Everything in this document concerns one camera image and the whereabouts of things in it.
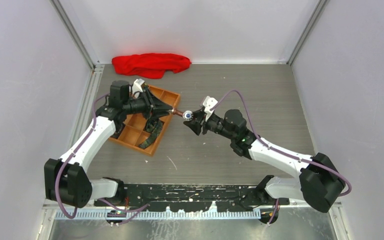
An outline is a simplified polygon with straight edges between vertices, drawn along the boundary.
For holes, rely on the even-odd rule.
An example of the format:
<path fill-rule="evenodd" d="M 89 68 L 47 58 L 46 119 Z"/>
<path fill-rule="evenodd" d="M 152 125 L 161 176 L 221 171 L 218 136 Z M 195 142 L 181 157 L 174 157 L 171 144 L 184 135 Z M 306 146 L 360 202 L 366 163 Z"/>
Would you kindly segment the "brown water faucet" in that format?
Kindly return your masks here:
<path fill-rule="evenodd" d="M 193 112 L 190 110 L 186 110 L 186 111 L 175 110 L 174 114 L 182 117 L 184 121 L 191 121 L 193 119 Z"/>

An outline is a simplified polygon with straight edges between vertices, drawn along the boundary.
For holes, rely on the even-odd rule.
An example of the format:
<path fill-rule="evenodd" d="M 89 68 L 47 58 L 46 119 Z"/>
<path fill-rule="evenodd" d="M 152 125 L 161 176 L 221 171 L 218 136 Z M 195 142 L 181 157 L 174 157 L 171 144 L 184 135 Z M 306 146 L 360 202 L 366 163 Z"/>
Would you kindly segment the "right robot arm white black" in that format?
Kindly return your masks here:
<path fill-rule="evenodd" d="M 263 179 L 257 192 L 263 205 L 271 205 L 280 198 L 297 199 L 327 213 L 346 187 L 346 181 L 327 155 L 301 154 L 268 142 L 247 127 L 247 120 L 238 109 L 228 110 L 224 117 L 204 109 L 186 111 L 182 116 L 184 125 L 196 135 L 213 132 L 223 136 L 230 140 L 230 147 L 238 156 L 266 163 L 290 175 Z"/>

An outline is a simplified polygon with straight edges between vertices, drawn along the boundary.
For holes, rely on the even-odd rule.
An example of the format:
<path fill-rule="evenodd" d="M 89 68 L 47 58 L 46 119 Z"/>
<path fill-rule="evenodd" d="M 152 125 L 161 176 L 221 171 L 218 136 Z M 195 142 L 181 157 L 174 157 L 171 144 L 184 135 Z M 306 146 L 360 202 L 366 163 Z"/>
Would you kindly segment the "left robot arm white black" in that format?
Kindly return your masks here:
<path fill-rule="evenodd" d="M 90 200 L 98 199 L 121 206 L 126 200 L 123 181 L 111 177 L 90 180 L 87 171 L 92 160 L 110 137 L 122 134 L 128 116 L 140 114 L 147 121 L 156 121 L 175 107 L 153 94 L 142 79 L 133 83 L 113 81 L 103 98 L 105 103 L 95 111 L 80 139 L 60 158 L 50 158 L 44 164 L 45 197 L 60 206 L 83 208 Z"/>

